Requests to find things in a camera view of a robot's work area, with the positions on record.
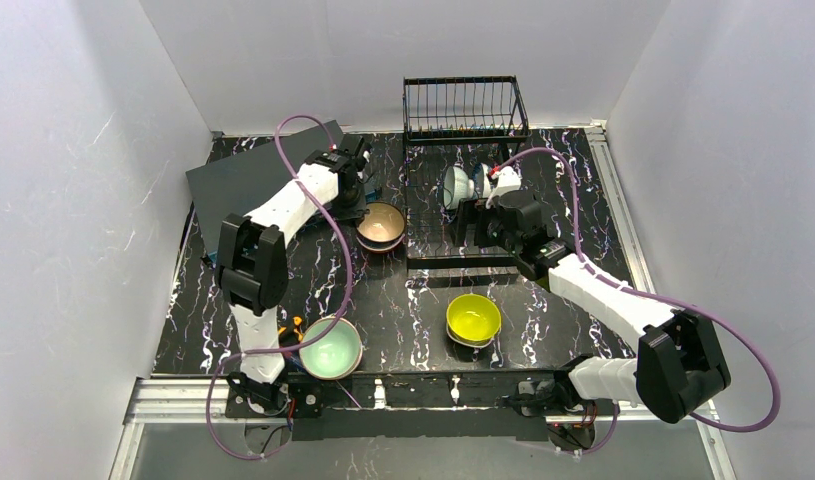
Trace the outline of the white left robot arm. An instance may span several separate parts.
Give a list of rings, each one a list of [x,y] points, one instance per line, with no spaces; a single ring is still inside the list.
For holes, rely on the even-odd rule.
[[[328,151],[314,151],[299,167],[286,162],[289,181],[284,187],[248,214],[223,220],[216,282],[236,320],[241,370],[250,379],[272,383],[284,369],[277,307],[289,282],[289,241],[315,214],[331,227],[363,218],[361,173],[369,158],[365,139],[347,135]]]

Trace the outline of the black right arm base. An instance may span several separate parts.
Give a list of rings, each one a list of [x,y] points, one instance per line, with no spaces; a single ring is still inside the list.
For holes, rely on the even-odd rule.
[[[598,437],[596,421],[599,419],[599,400],[584,399],[573,388],[568,378],[525,380],[519,382],[512,395],[500,397],[496,405],[509,408],[525,418],[543,418],[552,415],[578,416],[576,420],[547,422],[549,441],[558,454],[580,457],[602,449],[614,436],[621,409],[611,403],[610,423],[606,433]]]

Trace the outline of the orange handled pliers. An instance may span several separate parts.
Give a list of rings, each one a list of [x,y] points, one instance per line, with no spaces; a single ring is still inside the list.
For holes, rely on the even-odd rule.
[[[278,340],[281,346],[291,346],[303,341],[305,320],[299,316],[285,320],[278,328]]]

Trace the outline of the blue floral white bowl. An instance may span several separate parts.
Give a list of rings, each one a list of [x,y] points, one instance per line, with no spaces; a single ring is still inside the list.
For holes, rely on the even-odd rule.
[[[473,196],[476,199],[488,199],[490,197],[493,190],[490,172],[491,167],[485,163],[479,163],[474,167],[471,180],[474,184]]]

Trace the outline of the celadon green bowl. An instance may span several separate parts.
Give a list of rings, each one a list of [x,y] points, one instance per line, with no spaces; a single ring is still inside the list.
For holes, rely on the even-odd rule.
[[[363,344],[356,327],[347,319],[338,323],[312,345],[299,350],[303,368],[320,380],[339,380],[359,366]]]

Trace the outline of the black wire dish rack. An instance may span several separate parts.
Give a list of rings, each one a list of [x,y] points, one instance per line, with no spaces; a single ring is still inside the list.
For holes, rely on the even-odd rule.
[[[450,166],[470,177],[479,163],[491,170],[508,160],[530,128],[514,75],[418,77],[403,81],[403,187],[406,255],[411,270],[509,267],[498,247],[457,246],[455,212],[443,201]]]

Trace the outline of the grey blue network switch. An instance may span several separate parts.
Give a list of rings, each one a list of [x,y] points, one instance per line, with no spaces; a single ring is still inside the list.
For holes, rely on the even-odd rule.
[[[331,167],[305,161],[342,137],[338,124],[330,121],[188,171],[206,254],[216,258],[222,222],[230,214],[249,216],[265,227],[278,226],[289,244],[317,210],[298,184],[322,205],[339,191],[339,177]]]

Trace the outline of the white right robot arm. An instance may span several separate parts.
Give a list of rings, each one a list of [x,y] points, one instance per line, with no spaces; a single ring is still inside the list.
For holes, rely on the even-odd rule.
[[[590,400],[642,404],[676,423],[731,384],[713,321],[686,307],[634,292],[552,236],[544,205],[527,190],[493,200],[461,200],[453,237],[469,231],[478,247],[498,247],[518,272],[567,300],[633,347],[634,358],[578,357],[556,370],[551,397],[568,406]]]

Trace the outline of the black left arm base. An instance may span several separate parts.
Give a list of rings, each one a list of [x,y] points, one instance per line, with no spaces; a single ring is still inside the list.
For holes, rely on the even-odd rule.
[[[253,380],[241,372],[225,377],[228,388],[224,416],[250,422],[246,433],[263,434],[257,451],[276,454],[292,439],[302,419],[319,418],[325,408],[323,381],[290,373],[275,383]]]

